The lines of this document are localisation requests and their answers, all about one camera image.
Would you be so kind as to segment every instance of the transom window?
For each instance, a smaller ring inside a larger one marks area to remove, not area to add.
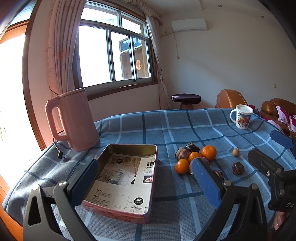
[[[90,93],[152,81],[147,25],[121,10],[88,1],[76,46],[82,84]]]

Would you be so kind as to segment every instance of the tablecloth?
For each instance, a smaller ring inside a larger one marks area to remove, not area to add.
[[[273,125],[252,115],[247,130],[238,129],[230,121],[230,109],[204,110],[165,110],[140,112],[112,116],[96,122],[99,143],[84,152],[72,151],[67,142],[57,142],[64,152],[62,160],[57,159],[53,145],[46,148],[34,165],[24,171],[24,176],[9,191],[2,206],[4,210],[22,224],[23,214],[31,187],[39,183],[42,187],[54,186],[84,165],[85,157],[98,158],[110,143],[155,144],[158,147],[159,161],[156,167],[155,190],[153,194],[152,218],[149,224],[132,224],[94,214],[82,206],[75,209],[82,221],[97,240],[193,240],[204,227],[214,207],[208,204],[201,188],[189,175],[178,175],[174,166],[174,155],[180,146],[194,142],[200,148],[205,145],[216,147],[216,160],[212,169],[220,169],[224,177],[233,184],[248,187],[251,183],[259,186],[265,206],[267,221],[272,219],[273,211],[267,208],[270,200],[268,179],[255,170],[247,161],[247,154],[253,148],[260,149],[285,170],[295,169],[295,158],[290,150],[270,139]],[[240,149],[239,157],[232,155],[233,148]],[[243,163],[242,176],[232,174],[232,164]],[[72,239],[58,208],[53,205],[58,224],[66,238]],[[219,239],[229,231],[237,211],[235,205]]]

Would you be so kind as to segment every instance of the white mug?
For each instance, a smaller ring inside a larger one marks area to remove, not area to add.
[[[237,119],[234,120],[231,115],[233,112],[237,112]],[[251,115],[253,114],[253,109],[244,104],[238,104],[234,110],[230,112],[230,119],[234,122],[237,128],[245,130],[249,127]]]

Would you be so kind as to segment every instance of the orange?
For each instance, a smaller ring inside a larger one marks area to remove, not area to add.
[[[217,150],[213,146],[205,146],[200,153],[203,157],[208,159],[208,161],[212,161],[216,158]]]
[[[178,174],[186,174],[189,170],[189,162],[186,159],[180,159],[175,165],[175,171]]]
[[[202,156],[202,155],[196,151],[191,152],[191,154],[188,157],[188,162],[190,163],[194,158],[197,158],[199,156]]]

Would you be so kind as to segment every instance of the kettle lid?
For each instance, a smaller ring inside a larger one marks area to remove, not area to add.
[[[66,92],[64,94],[60,94],[58,96],[58,98],[62,98],[62,97],[68,96],[68,95],[76,94],[76,93],[81,92],[81,91],[85,91],[85,88],[79,88],[77,90],[72,90],[72,91]]]

